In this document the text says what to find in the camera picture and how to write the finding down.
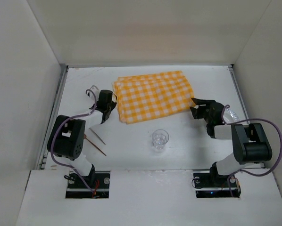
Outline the yellow white checkered cloth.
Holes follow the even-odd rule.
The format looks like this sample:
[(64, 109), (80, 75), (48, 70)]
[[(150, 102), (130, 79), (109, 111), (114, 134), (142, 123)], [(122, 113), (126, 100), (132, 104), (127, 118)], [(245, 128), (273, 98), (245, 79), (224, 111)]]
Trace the yellow white checkered cloth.
[(194, 92), (182, 71), (119, 77), (112, 83), (122, 123), (133, 124), (194, 107)]

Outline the clear drinking glass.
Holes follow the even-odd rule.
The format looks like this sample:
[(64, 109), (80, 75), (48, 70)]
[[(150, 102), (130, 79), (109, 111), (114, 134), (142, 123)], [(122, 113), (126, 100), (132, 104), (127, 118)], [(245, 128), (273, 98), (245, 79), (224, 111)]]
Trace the clear drinking glass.
[(160, 154), (166, 150), (166, 145), (169, 141), (169, 134), (163, 129), (158, 129), (152, 134), (152, 151)]

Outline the white ceramic plate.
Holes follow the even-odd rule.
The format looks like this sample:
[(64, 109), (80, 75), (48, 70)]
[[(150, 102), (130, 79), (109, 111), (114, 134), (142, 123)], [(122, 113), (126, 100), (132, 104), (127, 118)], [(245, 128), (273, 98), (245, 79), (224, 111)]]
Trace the white ceramic plate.
[(230, 108), (225, 109), (223, 119), (226, 124), (231, 124), (240, 121), (238, 115)]

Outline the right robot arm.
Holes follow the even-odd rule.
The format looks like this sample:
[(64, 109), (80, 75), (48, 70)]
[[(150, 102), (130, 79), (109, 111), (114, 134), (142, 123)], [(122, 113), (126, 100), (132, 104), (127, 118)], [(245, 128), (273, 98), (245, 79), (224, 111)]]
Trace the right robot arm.
[(194, 119), (206, 122), (207, 134), (218, 140), (230, 140), (232, 153), (212, 164), (209, 183), (222, 186), (230, 174), (253, 163), (269, 161), (272, 149), (260, 123), (243, 125), (238, 115), (228, 106), (215, 101), (192, 98), (196, 107), (191, 107)]

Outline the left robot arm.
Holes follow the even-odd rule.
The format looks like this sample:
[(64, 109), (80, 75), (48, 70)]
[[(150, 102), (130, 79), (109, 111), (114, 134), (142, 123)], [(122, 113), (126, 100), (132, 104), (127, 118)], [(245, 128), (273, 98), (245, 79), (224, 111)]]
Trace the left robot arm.
[(82, 153), (85, 133), (93, 126), (105, 123), (116, 107), (116, 101), (113, 100), (115, 95), (111, 90), (95, 92), (88, 89), (86, 95), (94, 100), (93, 106), (79, 115), (59, 115), (47, 143), (54, 163), (72, 169), (81, 178), (94, 169)]

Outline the silver spoon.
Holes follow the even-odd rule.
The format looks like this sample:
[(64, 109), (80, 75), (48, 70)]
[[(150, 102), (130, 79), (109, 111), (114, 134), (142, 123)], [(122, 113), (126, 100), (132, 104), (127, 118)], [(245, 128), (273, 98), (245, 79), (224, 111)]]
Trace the silver spoon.
[(90, 130), (104, 145), (106, 145), (106, 143), (103, 141), (103, 139), (102, 139), (92, 128), (89, 128), (89, 130)]

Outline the copper fork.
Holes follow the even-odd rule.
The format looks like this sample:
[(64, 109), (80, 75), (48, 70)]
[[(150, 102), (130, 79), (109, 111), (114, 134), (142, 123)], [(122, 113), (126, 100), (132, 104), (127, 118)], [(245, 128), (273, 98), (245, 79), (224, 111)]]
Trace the copper fork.
[(107, 156), (99, 147), (97, 147), (93, 142), (91, 142), (86, 134), (84, 134), (84, 139), (88, 141), (95, 149), (97, 149), (100, 153), (102, 153), (104, 156)]

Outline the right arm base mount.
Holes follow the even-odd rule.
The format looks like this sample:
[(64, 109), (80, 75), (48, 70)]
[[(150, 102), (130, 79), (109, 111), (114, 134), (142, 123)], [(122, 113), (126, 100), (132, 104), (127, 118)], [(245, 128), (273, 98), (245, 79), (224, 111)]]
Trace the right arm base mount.
[(213, 180), (208, 171), (193, 172), (191, 184), (197, 198), (239, 198), (241, 186), (235, 176)]

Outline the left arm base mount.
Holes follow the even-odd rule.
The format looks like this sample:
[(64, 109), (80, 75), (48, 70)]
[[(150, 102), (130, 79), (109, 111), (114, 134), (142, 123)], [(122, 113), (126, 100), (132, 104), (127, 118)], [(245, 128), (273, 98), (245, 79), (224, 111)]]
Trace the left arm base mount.
[(66, 199), (109, 198), (110, 171), (94, 171), (83, 178), (88, 186), (73, 172), (64, 175), (67, 180)]

